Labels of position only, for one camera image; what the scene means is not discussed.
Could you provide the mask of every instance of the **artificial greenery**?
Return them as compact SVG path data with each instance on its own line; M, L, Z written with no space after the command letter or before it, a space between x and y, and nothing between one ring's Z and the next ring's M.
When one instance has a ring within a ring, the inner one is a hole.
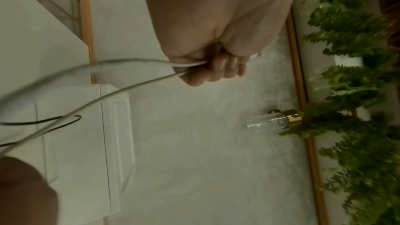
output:
M327 57L362 58L362 67L332 66L320 74L331 94L324 102L310 103L304 123L282 135L314 137L328 131L342 134L333 147L319 150L341 166L323 185L325 190L347 193L343 208L350 225L400 224L400 128L384 114L370 121L344 115L359 107L370 108L385 100L380 91L400 79L395 67L399 51L385 47L390 23L367 11L369 0L319 0L309 25L318 27L305 37L324 42Z

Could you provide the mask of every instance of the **wooden molding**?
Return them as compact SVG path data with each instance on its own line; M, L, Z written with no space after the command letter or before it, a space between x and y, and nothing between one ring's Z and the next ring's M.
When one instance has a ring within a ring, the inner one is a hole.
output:
M295 76L297 97L299 101L300 110L304 111L307 103L307 89L305 86L304 72L301 63L299 45L296 35L296 27L293 19L293 13L290 12L286 20L287 36L289 39L289 47L292 55L293 73ZM311 181L314 191L315 207L317 210L318 223L319 225L329 225L328 214L326 211L324 194L321 191L322 181L320 175L320 168L317 159L317 150L315 143L312 138L305 139L307 146L308 163L310 166Z
M95 63L95 53L93 47L92 14L90 0L80 0L80 12L82 22L82 40L89 48L89 62ZM96 76L92 75L92 84L96 84Z

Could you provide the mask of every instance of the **green plant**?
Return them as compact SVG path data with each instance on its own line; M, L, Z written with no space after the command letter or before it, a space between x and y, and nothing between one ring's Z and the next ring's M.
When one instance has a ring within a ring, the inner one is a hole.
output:
M326 56L359 57L363 67L333 66L319 78L327 80L331 94L324 102L310 103L304 123L282 135L310 138L334 131L342 140L319 150L338 161L340 169L323 185L325 190L347 193L343 208L350 225L400 224L400 128L391 126L384 114L370 121L346 116L342 111L370 108L385 100L380 89L399 82L394 67L399 51L383 47L390 36L390 23L364 10L369 0L319 0L309 25L318 27L305 37L310 43L324 42Z

